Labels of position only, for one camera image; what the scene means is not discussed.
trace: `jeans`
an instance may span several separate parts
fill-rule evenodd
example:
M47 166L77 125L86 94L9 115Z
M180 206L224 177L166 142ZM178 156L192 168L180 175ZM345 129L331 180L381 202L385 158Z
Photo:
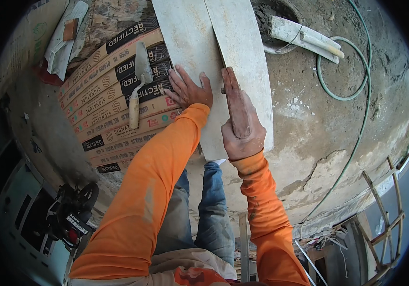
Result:
M189 180L184 169L174 186L165 220L158 232L155 255L168 251L201 248L233 266L235 237L225 203L222 170L214 162L204 165L203 191L198 205L198 233L192 240L189 219Z

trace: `cement floor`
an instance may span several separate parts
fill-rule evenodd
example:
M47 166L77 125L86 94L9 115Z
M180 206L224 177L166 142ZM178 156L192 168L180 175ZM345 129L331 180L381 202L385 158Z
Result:
M305 16L306 26L327 36L346 37L367 54L362 24L347 1L292 2ZM356 197L367 187L363 170L376 180L389 170L386 157L390 155L397 163L406 156L409 147L409 51L393 22L375 1L360 0L356 5L372 39L369 118L348 171L313 217ZM347 96L362 82L364 68L350 46L343 43L342 50L345 59L339 65L323 60L322 72L330 90ZM324 197L348 161L362 125L367 87L356 99L341 102L322 89L315 70L316 55L312 52L297 47L288 54L266 54L266 60L275 148L265 155L277 183L276 193L288 202L291 223L298 224ZM97 226L121 184L122 174L99 174L89 165L58 105L57 91L57 87L42 84L32 72L25 72L8 91L13 131L29 159L56 189L63 181L98 183L100 194L91 219ZM30 118L26 122L21 118L24 113ZM33 152L30 140L40 146L42 153ZM201 158L187 165L193 234L198 227L204 163ZM230 163L221 167L228 211L238 237L237 214L247 208L246 198L239 190L242 180Z

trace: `right hand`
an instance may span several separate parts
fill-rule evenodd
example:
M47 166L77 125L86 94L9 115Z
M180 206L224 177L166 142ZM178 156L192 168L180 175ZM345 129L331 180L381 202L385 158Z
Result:
M260 123L251 99L245 91L241 91L241 96L248 111L251 134L245 139L239 139L233 133L230 119L222 125L220 130L224 139L224 147L230 161L238 161L259 153L262 151L265 142L266 129Z
M202 103L211 108L213 100L211 83L206 74L204 72L200 73L202 87L198 87L190 79L188 73L181 65L176 65L176 70L178 70L182 80L173 69L168 71L170 75L169 80L173 86L174 92L170 91L169 89L165 89L167 96L175 100L183 110L194 103Z

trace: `plastering trowel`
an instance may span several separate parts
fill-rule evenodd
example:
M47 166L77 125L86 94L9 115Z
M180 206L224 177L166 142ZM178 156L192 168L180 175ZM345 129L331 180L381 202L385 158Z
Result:
M141 83L133 90L130 97L130 128L136 129L139 124L139 95L138 90L142 88L146 83L154 81L152 75L152 69L149 64L149 56L147 55L147 49L144 42L139 41L136 43L136 58L134 61L134 74Z

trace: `stack of tile boxes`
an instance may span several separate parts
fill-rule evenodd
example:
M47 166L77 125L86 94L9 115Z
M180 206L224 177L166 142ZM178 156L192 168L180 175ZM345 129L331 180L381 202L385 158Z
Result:
M139 127L130 129L128 105L140 83L134 74L136 42L147 47L154 82L139 90ZM63 84L58 100L100 173L127 170L139 149L180 114L165 88L171 68L155 16L127 28L93 53Z

